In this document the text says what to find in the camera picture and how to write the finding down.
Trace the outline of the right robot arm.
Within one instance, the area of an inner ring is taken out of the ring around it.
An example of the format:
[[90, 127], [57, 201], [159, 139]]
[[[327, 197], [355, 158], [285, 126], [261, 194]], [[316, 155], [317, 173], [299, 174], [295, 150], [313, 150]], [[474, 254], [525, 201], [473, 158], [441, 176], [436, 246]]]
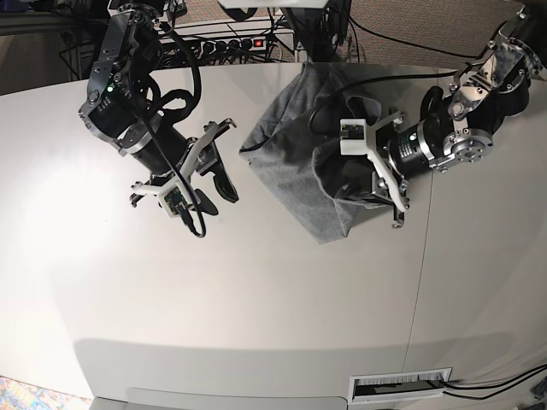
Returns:
[[[195, 174], [212, 174], [215, 188], [226, 201], [238, 201], [216, 139], [234, 127], [231, 119], [210, 121], [200, 138], [186, 138], [175, 125], [189, 117], [202, 95], [197, 58], [174, 30], [185, 12], [182, 1], [113, 1], [107, 31], [93, 63], [86, 100], [79, 117], [91, 134], [130, 155], [150, 173], [146, 182], [132, 185], [130, 203], [154, 196], [171, 218], [201, 211], [216, 215], [215, 205], [191, 187]], [[191, 91], [162, 93], [152, 78], [163, 59], [162, 38], [174, 41], [191, 69]]]

